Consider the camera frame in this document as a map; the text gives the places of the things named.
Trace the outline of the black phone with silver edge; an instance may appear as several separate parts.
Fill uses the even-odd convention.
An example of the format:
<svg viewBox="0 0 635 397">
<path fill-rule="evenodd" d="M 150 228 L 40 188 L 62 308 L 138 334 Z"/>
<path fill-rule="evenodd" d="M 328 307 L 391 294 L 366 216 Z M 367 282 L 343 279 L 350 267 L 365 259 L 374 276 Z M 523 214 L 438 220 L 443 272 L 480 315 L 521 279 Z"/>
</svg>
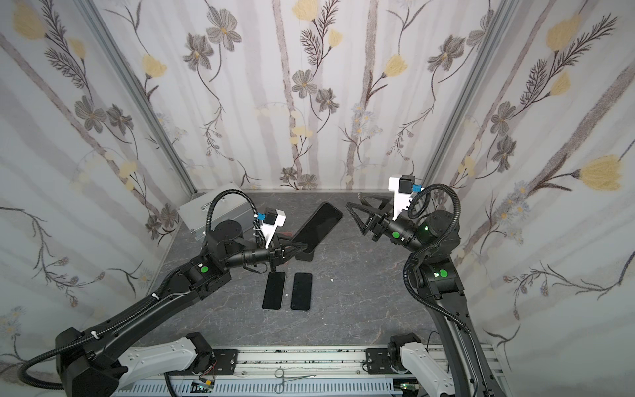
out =
<svg viewBox="0 0 635 397">
<path fill-rule="evenodd" d="M 279 310 L 284 298 L 286 274 L 280 271 L 271 271 L 267 277 L 266 290 L 262 301 L 262 309 Z"/>
</svg>

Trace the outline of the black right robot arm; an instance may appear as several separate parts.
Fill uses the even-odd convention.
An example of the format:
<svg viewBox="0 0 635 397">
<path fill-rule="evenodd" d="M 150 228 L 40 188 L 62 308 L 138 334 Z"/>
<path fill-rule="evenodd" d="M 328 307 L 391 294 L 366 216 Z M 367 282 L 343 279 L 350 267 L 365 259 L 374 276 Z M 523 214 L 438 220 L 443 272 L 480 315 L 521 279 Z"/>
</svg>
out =
<svg viewBox="0 0 635 397">
<path fill-rule="evenodd" d="M 451 259 L 460 237 L 461 203 L 448 185 L 421 187 L 403 177 L 392 198 L 360 195 L 347 211 L 373 241 L 387 237 L 409 253 L 402 270 L 408 294 L 435 322 L 447 366 L 434 360 L 414 334 L 390 339 L 392 372 L 411 375 L 427 396 L 503 396 L 474 330 L 465 287 Z"/>
</svg>

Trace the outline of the black phone case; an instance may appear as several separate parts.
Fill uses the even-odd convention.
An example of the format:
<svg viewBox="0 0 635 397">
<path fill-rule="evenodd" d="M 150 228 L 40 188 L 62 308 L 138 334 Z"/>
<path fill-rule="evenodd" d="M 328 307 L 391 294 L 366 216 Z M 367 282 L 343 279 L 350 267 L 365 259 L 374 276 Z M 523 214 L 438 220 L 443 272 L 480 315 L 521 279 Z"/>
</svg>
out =
<svg viewBox="0 0 635 397">
<path fill-rule="evenodd" d="M 305 251 L 301 251 L 298 252 L 295 257 L 294 257 L 297 261 L 305 261 L 305 262 L 311 262 L 314 260 L 314 253 L 313 252 L 305 252 Z"/>
</svg>

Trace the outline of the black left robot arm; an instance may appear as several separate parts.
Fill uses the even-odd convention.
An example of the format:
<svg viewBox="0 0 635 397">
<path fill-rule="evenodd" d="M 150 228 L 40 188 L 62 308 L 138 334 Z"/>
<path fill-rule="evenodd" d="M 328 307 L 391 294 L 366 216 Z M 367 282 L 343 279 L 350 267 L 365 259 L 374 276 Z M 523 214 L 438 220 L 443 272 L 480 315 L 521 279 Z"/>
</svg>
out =
<svg viewBox="0 0 635 397">
<path fill-rule="evenodd" d="M 228 195 L 241 196 L 249 204 L 253 240 L 244 238 L 236 221 L 213 223 L 216 206 Z M 259 213 L 241 190 L 223 190 L 208 205 L 198 256 L 178 266 L 154 292 L 120 314 L 84 331 L 69 328 L 59 334 L 54 349 L 19 367 L 18 380 L 38 389 L 63 390 L 69 396 L 112 395 L 132 372 L 122 363 L 122 355 L 167 319 L 228 283 L 232 268 L 266 264 L 274 271 L 306 249 L 306 243 L 277 233 L 284 218 L 281 210 Z"/>
</svg>

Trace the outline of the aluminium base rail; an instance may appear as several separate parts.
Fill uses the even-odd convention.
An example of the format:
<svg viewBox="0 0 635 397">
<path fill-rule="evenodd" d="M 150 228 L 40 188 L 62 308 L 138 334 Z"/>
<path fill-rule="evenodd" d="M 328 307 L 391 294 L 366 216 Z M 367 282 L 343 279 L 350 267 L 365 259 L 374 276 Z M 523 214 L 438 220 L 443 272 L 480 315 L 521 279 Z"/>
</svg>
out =
<svg viewBox="0 0 635 397">
<path fill-rule="evenodd" d="M 211 365 L 213 375 L 235 378 L 268 376 L 278 367 L 322 376 L 392 375 L 366 366 L 372 353 L 386 351 L 381 346 L 215 347 Z"/>
</svg>

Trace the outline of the steel forceps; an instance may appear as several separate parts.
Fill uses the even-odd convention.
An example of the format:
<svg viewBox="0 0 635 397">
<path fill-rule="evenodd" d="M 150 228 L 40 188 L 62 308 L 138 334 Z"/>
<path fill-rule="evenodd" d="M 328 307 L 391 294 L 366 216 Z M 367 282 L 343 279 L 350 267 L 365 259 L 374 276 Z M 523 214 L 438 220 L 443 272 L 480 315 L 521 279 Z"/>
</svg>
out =
<svg viewBox="0 0 635 397">
<path fill-rule="evenodd" d="M 315 375 L 301 375 L 301 376 L 287 376 L 285 374 L 284 368 L 277 368 L 275 370 L 274 376 L 276 379 L 279 379 L 279 382 L 274 386 L 274 392 L 278 395 L 283 394 L 288 385 L 291 382 L 295 382 L 298 380 L 306 380 L 314 378 Z"/>
</svg>

